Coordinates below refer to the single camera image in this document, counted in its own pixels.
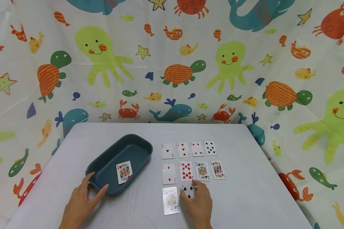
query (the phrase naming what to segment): playing card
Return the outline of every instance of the playing card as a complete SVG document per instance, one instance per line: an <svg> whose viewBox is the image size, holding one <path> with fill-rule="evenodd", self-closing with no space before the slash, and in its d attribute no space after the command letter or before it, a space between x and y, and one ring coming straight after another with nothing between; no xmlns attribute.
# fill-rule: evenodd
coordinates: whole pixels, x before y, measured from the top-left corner
<svg viewBox="0 0 344 229"><path fill-rule="evenodd" d="M191 168L191 162L180 162L180 177L181 181L192 181L193 169Z"/></svg>
<svg viewBox="0 0 344 229"><path fill-rule="evenodd" d="M208 163L196 162L196 176L198 181L210 181Z"/></svg>
<svg viewBox="0 0 344 229"><path fill-rule="evenodd" d="M164 215L180 213L179 197L177 187L163 188Z"/></svg>
<svg viewBox="0 0 344 229"><path fill-rule="evenodd" d="M118 184L125 183L133 174L130 161L123 162L116 165Z"/></svg>
<svg viewBox="0 0 344 229"><path fill-rule="evenodd" d="M190 149L187 142L177 142L177 150L180 158L190 157Z"/></svg>
<svg viewBox="0 0 344 229"><path fill-rule="evenodd" d="M226 173L223 170L222 162L210 161L210 166L214 174L214 179L227 179Z"/></svg>
<svg viewBox="0 0 344 229"><path fill-rule="evenodd" d="M162 144L162 159L175 158L172 143Z"/></svg>
<svg viewBox="0 0 344 229"><path fill-rule="evenodd" d="M206 155L218 155L217 149L213 141L204 141Z"/></svg>
<svg viewBox="0 0 344 229"><path fill-rule="evenodd" d="M201 142L190 142L191 153L194 157L204 156L203 145Z"/></svg>
<svg viewBox="0 0 344 229"><path fill-rule="evenodd" d="M162 164L163 184L176 184L175 164Z"/></svg>

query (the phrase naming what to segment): plastic tray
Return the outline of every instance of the plastic tray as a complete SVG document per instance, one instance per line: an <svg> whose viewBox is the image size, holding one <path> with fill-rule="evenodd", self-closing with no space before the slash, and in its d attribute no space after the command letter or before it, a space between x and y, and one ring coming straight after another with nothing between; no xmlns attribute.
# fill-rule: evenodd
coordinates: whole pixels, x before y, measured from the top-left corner
<svg viewBox="0 0 344 229"><path fill-rule="evenodd" d="M145 139L134 134L125 135L90 163L85 175L95 171L90 183L98 190L109 184L106 195L119 195L136 179L150 160L152 152L152 145ZM133 175L119 185L116 164L126 161L130 161Z"/></svg>

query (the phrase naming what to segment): table surface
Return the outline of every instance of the table surface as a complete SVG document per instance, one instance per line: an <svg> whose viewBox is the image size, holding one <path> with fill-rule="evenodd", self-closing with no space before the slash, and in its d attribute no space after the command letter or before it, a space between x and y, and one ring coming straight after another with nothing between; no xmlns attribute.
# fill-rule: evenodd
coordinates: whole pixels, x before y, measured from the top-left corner
<svg viewBox="0 0 344 229"><path fill-rule="evenodd" d="M82 228L194 228L181 201L181 213L164 215L162 188L177 186L180 192L189 184L179 179L179 161L211 160L221 160L227 174L227 179L204 182L213 199L213 228L312 228L245 125L170 123L76 124L6 228L58 228L87 166L129 133L153 145L151 161L124 193L105 197ZM162 143L174 144L178 155L177 142L204 140L215 142L218 156L162 159ZM166 163L176 165L175 185L162 184Z"/></svg>

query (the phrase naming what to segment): yellow fish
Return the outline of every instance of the yellow fish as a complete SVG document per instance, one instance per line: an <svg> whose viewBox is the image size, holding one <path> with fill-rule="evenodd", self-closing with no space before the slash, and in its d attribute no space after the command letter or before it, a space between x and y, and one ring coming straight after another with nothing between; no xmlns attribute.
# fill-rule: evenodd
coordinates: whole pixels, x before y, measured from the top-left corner
<svg viewBox="0 0 344 229"><path fill-rule="evenodd" d="M43 138L42 138L42 141L37 144L38 147L41 147L41 145L43 145L46 142L48 136L50 135L50 132L51 132L51 120L46 120L45 126L42 129Z"/></svg>
<svg viewBox="0 0 344 229"><path fill-rule="evenodd" d="M249 99L244 100L243 101L246 104L249 104L250 106L252 106L253 108L257 105L257 99L255 99L254 97L249 97Z"/></svg>
<svg viewBox="0 0 344 229"><path fill-rule="evenodd" d="M314 71L311 74L311 69L310 68L298 68L295 72L294 75L300 79L303 80L308 80L309 78L311 78L312 76L316 75L316 71Z"/></svg>
<svg viewBox="0 0 344 229"><path fill-rule="evenodd" d="M145 97L144 99L148 99L150 101L160 101L162 99L162 94L160 94L159 92L156 93L150 93L149 97Z"/></svg>
<svg viewBox="0 0 344 229"><path fill-rule="evenodd" d="M39 32L39 38L38 40L36 40L35 38L31 37L28 44L29 44L29 49L32 53L37 53L38 49L41 47L42 45L42 38L44 37L44 35L41 33L41 31Z"/></svg>
<svg viewBox="0 0 344 229"><path fill-rule="evenodd" d="M196 45L193 48L191 48L189 45L181 46L180 53L183 56L187 56L187 55L193 53L195 51L195 49L198 48L198 47L199 46L197 46L197 43L196 43Z"/></svg>

